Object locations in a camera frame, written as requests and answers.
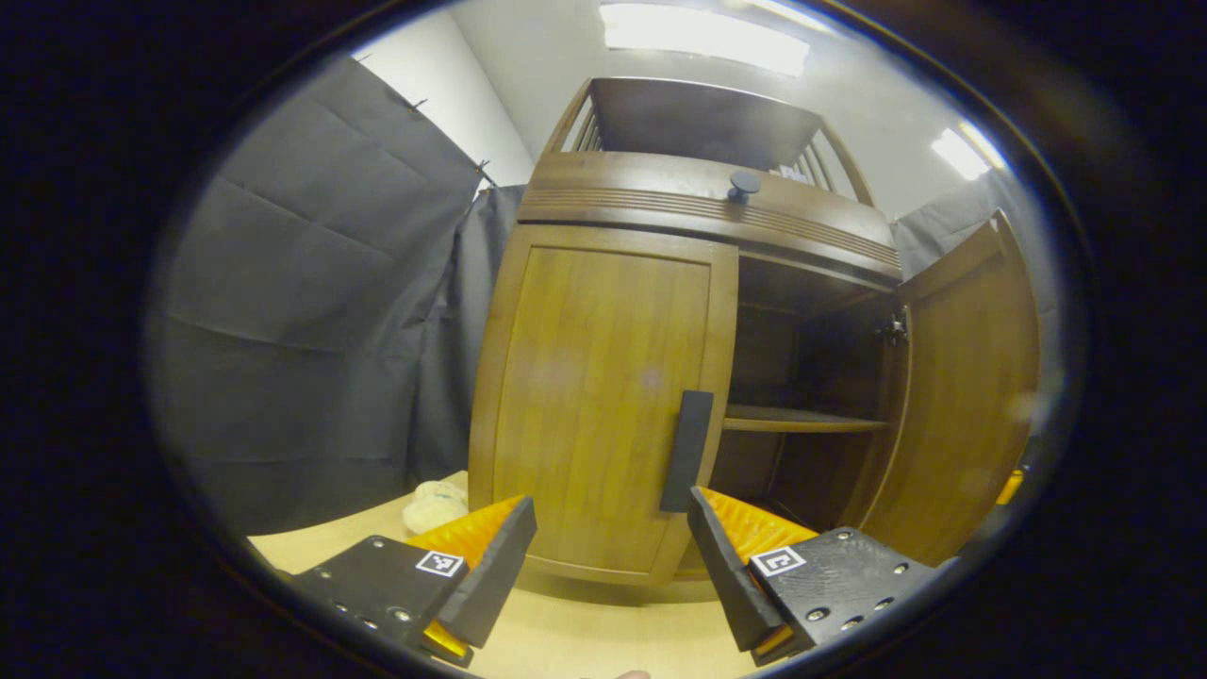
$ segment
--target ceiling light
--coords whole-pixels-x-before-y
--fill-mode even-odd
[[[989,171],[989,165],[976,151],[950,128],[943,130],[943,134],[931,144],[931,148],[969,181]]]
[[[612,49],[686,52],[799,76],[809,45],[750,22],[671,5],[600,5]]]
[[[960,123],[960,131],[964,133],[964,136],[973,142],[973,146],[975,146],[976,150],[980,151],[980,154],[989,160],[989,164],[997,169],[1005,168],[1005,160],[1002,159],[1002,154],[997,152],[997,148],[995,148],[992,144],[990,144],[989,139],[985,139],[985,135],[981,134],[979,129],[969,123],[962,122]]]
[[[809,14],[798,12],[797,10],[793,10],[787,5],[776,2],[775,0],[746,0],[746,4],[771,12],[772,14],[788,19],[789,22],[800,24],[810,30],[816,30],[817,33],[824,33],[827,35],[834,34],[834,29],[832,29],[830,27],[810,17]]]

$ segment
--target open cabinet door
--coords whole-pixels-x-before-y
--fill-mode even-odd
[[[1039,330],[1018,242],[998,211],[903,282],[908,343],[887,470],[862,529],[929,566],[993,508],[1031,427]]]
[[[661,510],[680,406],[684,392],[712,393],[692,475],[705,484],[736,312],[733,245],[517,226],[478,363],[471,509],[531,496],[531,568],[634,585],[669,580],[690,540],[686,508]]]

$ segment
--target wooden shelf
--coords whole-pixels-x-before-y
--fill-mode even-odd
[[[814,411],[729,405],[723,429],[737,432],[782,432],[789,434],[842,434],[871,432],[888,427],[887,422],[839,417]]]

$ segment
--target white wall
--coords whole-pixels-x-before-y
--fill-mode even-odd
[[[526,183],[532,156],[447,11],[433,12],[352,54],[436,123],[500,186]]]

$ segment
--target yellow object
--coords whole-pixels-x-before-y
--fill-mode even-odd
[[[486,554],[490,542],[498,534],[498,529],[502,528],[503,522],[507,521],[507,517],[515,509],[515,505],[520,504],[521,499],[524,499],[524,496],[515,496],[508,501],[482,508],[444,526],[432,528],[427,533],[416,535],[407,540],[407,544],[424,550],[435,550],[463,557],[466,566],[470,567],[470,570],[473,570],[482,563],[482,557]],[[465,657],[465,654],[470,650],[468,644],[457,639],[436,620],[424,630],[424,637],[427,637],[431,643],[439,645],[456,657]]]
[[[804,543],[817,537],[817,533],[798,526],[786,519],[775,516],[754,505],[723,496],[716,491],[700,488],[717,520],[725,529],[729,544],[734,546],[744,564],[750,563],[754,555]]]
[[[1008,505],[1014,498],[1015,491],[1022,486],[1022,470],[1016,469],[1010,473],[1010,478],[1005,480],[1005,486],[1002,488],[1002,494],[997,497],[997,504]]]
[[[486,554],[490,542],[495,539],[508,515],[512,514],[515,505],[520,504],[524,496],[515,496],[509,501],[482,508],[416,535],[407,540],[407,544],[424,550],[465,557],[470,570],[473,570],[482,563],[482,556]]]
[[[762,644],[754,646],[754,655],[765,656],[788,639],[792,639],[792,627],[781,625],[775,632],[771,632],[771,636],[764,639]]]

